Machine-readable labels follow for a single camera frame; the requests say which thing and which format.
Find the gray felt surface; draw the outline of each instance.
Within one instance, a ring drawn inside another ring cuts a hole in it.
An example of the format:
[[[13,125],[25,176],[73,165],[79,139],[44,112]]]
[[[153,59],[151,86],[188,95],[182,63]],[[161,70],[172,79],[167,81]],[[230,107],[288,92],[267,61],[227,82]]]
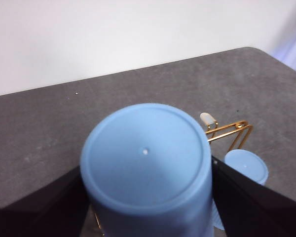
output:
[[[255,127],[243,148],[265,161],[266,186],[296,201],[296,72],[246,47],[0,96],[0,207],[77,166],[99,121],[145,102],[197,120],[201,112],[220,124],[248,120]],[[213,143],[212,153],[223,158],[229,141]],[[81,236],[100,236],[91,213]]]

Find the white wall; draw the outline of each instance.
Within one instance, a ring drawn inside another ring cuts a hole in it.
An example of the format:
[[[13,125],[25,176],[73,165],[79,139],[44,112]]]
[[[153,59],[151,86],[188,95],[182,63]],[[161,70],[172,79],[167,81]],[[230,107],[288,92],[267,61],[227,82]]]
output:
[[[0,0],[0,95],[228,49],[271,53],[296,0]]]

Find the small hole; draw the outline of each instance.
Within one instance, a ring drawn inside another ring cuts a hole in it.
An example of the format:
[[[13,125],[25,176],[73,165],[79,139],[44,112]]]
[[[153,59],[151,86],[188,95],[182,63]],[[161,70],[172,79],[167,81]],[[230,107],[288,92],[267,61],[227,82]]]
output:
[[[148,149],[143,149],[143,154],[146,156],[148,155]]]

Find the blue plastic cup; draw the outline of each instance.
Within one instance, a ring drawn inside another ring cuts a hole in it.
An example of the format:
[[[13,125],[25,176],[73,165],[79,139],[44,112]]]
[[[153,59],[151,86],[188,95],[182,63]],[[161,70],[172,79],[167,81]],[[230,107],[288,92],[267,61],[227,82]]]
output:
[[[258,184],[264,185],[268,178],[266,164],[256,154],[236,149],[228,152],[224,158],[225,164],[237,170]],[[218,229],[224,230],[222,220],[219,216],[216,204],[213,200],[213,223]]]
[[[200,125],[162,104],[111,114],[87,138],[81,174],[106,237],[212,237],[211,151]]]

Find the gold wire rack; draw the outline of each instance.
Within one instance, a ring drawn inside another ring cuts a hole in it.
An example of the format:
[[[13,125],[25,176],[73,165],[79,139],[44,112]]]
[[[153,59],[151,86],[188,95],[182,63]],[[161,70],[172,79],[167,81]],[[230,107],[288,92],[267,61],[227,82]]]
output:
[[[243,132],[246,132],[238,146],[238,149],[242,148],[242,146],[247,141],[253,129],[253,126],[250,125],[246,120],[241,120],[241,121],[233,122],[233,123],[218,127],[219,123],[209,113],[201,113],[200,118],[203,121],[203,123],[207,126],[207,131],[205,132],[205,134],[207,136],[212,135],[210,138],[208,138],[209,144],[223,137],[230,136],[232,134],[237,134],[237,136],[231,143],[230,147],[228,148],[228,151],[231,151],[235,147],[235,145],[241,138]]]

